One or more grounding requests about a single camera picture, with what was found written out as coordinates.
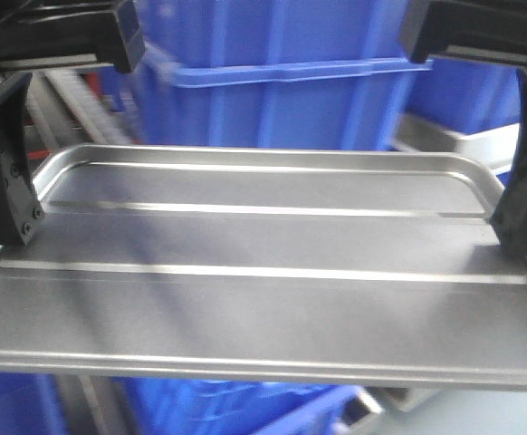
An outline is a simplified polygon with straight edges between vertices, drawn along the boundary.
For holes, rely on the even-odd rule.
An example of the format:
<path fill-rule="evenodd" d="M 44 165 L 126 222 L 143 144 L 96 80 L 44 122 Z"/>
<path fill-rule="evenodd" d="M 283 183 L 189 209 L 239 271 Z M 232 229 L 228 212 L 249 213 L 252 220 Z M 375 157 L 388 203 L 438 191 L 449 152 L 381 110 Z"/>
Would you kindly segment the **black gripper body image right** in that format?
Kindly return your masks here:
<path fill-rule="evenodd" d="M 527 68 L 527 1 L 409 1 L 398 40 L 412 63 L 442 57 Z"/>

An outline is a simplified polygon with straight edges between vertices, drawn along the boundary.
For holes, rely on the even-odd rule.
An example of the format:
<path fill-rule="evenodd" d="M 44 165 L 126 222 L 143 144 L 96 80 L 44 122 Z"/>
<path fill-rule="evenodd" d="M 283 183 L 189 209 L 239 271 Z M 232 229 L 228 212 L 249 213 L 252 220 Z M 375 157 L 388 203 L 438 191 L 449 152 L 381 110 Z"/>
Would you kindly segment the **image-left gripper finger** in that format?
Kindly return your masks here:
<path fill-rule="evenodd" d="M 43 222 L 29 168 L 24 113 L 32 75 L 17 72 L 0 83 L 0 245 L 23 246 Z"/>

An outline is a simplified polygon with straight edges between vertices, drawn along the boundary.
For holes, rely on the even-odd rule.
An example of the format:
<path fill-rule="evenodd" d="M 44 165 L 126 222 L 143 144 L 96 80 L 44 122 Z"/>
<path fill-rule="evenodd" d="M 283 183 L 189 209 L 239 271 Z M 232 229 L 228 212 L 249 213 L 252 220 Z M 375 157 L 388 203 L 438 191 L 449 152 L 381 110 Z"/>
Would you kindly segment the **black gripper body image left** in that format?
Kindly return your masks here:
<path fill-rule="evenodd" d="M 145 53 L 133 1 L 0 1 L 0 72 L 111 65 Z"/>

